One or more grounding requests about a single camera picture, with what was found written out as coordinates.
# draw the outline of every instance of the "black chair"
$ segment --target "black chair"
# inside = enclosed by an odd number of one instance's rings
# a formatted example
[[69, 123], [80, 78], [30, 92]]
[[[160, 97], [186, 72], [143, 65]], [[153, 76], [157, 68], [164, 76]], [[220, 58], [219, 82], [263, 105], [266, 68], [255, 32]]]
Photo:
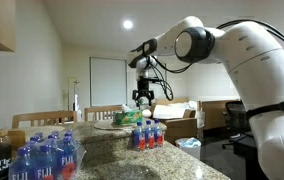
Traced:
[[230, 101], [225, 104], [226, 126], [235, 135], [230, 136], [229, 143], [222, 144], [225, 149], [227, 145], [233, 145], [234, 141], [242, 139], [246, 132], [251, 131], [250, 124], [246, 120], [246, 110], [242, 101]]

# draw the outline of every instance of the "green object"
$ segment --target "green object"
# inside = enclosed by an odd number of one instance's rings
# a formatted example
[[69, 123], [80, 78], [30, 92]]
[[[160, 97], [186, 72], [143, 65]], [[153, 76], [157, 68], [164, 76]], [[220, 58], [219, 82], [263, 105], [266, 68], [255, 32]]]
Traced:
[[114, 112], [113, 122], [117, 125], [142, 122], [142, 111], [134, 110], [130, 112]]

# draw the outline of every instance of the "cabinet door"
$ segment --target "cabinet door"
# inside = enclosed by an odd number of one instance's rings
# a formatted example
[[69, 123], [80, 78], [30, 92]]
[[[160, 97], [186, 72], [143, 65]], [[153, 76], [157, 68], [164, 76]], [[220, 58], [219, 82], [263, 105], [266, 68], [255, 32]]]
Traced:
[[0, 50], [15, 50], [15, 0], [0, 0]]

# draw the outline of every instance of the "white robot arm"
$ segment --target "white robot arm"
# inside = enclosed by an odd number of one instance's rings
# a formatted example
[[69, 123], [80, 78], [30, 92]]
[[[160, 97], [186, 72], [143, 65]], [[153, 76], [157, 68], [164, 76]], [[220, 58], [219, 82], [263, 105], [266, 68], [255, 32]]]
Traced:
[[[188, 26], [178, 29], [181, 23]], [[224, 32], [189, 17], [131, 51], [128, 61], [136, 68], [151, 55], [176, 55], [188, 63], [223, 63], [248, 111], [262, 170], [284, 179], [284, 50], [269, 32], [253, 21]]]

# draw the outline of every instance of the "recessed light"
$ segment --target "recessed light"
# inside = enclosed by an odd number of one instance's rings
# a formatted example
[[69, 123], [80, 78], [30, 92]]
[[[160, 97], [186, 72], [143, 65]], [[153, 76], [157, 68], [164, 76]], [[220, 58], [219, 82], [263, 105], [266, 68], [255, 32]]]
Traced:
[[126, 20], [126, 21], [123, 22], [123, 26], [124, 26], [125, 29], [132, 29], [133, 23], [130, 20]]

